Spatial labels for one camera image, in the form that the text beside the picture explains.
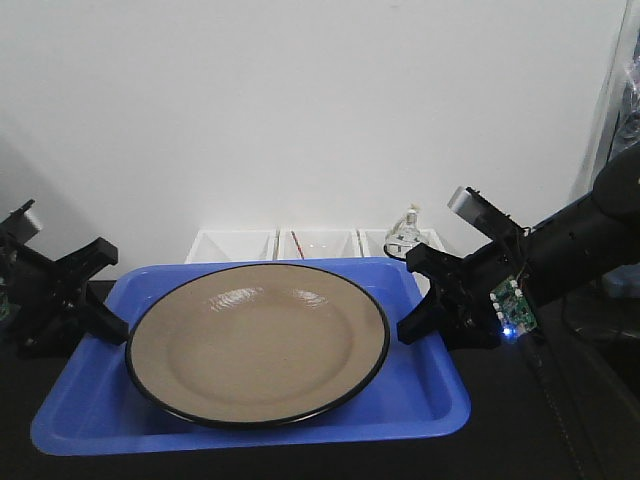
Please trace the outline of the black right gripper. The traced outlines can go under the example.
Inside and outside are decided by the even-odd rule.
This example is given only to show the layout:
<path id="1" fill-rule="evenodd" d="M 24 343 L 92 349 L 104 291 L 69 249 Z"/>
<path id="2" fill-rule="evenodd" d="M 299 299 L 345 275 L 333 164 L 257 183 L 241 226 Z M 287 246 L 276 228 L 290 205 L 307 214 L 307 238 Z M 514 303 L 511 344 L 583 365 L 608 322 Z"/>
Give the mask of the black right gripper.
<path id="1" fill-rule="evenodd" d="M 525 235 L 498 239 L 464 258 L 420 243 L 406 253 L 405 263 L 409 272 L 435 281 L 397 324 L 398 340 L 405 345 L 438 332 L 450 350 L 497 347 L 506 340 L 489 293 L 509 276 L 518 281 L 534 311 L 525 288 Z"/>

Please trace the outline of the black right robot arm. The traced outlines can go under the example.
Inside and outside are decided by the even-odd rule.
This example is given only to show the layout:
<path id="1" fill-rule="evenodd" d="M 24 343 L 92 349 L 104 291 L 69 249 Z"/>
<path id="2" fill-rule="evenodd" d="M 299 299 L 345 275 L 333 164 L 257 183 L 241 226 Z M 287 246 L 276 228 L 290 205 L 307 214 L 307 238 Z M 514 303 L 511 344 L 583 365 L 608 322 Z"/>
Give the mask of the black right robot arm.
<path id="1" fill-rule="evenodd" d="M 490 240 L 459 258 L 423 243 L 405 257 L 430 282 L 397 325 L 404 344 L 437 331 L 450 349 L 494 348 L 535 331 L 536 308 L 619 266 L 639 261 L 639 149 L 596 176 L 590 192 L 532 228 L 478 191 L 458 188 L 450 208 Z"/>

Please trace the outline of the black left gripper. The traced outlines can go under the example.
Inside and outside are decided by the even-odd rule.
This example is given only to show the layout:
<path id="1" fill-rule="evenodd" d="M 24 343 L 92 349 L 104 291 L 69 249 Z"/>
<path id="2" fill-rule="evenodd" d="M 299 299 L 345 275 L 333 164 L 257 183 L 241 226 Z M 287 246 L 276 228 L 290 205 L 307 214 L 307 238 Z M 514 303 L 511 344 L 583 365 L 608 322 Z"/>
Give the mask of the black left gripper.
<path id="1" fill-rule="evenodd" d="M 1 294 L 8 314 L 1 341 L 20 358 L 56 357 L 85 333 L 113 345 L 129 338 L 129 325 L 114 314 L 88 280 L 119 260 L 118 248 L 98 237 L 58 260 L 18 242 L 1 223 Z"/>

